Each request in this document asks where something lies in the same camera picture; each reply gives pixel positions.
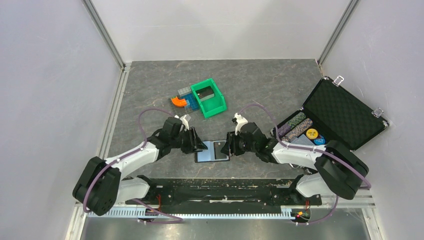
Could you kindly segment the black leather card holder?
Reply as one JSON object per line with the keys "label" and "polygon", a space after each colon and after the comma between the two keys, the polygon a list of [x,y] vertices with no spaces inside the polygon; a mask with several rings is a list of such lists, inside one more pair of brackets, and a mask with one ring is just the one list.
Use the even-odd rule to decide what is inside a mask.
{"label": "black leather card holder", "polygon": [[215,156],[214,156],[214,142],[215,141],[225,141],[225,140],[203,141],[203,143],[208,147],[208,150],[196,152],[195,155],[194,155],[194,162],[195,163],[215,163],[215,162],[230,161],[229,156],[228,156],[228,158],[229,158],[228,160],[221,160],[221,161],[215,160]]}

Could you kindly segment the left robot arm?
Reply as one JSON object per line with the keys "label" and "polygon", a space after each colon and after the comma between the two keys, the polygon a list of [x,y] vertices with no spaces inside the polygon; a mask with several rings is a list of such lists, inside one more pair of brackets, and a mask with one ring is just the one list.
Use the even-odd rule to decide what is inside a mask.
{"label": "left robot arm", "polygon": [[184,154],[208,149],[195,128],[188,125],[185,115],[168,117],[162,128],[124,153],[106,159],[92,157],[75,184],[72,196],[82,203],[86,213],[98,216],[106,214],[116,203],[133,199],[151,204],[157,198],[157,190],[146,179],[129,175],[160,160],[173,149]]}

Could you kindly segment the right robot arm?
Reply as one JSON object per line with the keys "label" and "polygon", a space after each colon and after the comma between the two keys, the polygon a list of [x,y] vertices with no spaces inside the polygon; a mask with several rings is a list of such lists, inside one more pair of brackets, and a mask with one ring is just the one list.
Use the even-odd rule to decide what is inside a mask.
{"label": "right robot arm", "polygon": [[227,133],[220,150],[229,157],[254,153],[261,161],[293,164],[315,171],[301,175],[289,189],[289,199],[302,204],[315,195],[336,195],[352,200],[359,189],[369,189],[367,165],[341,143],[307,146],[267,137],[254,122],[248,122]]}

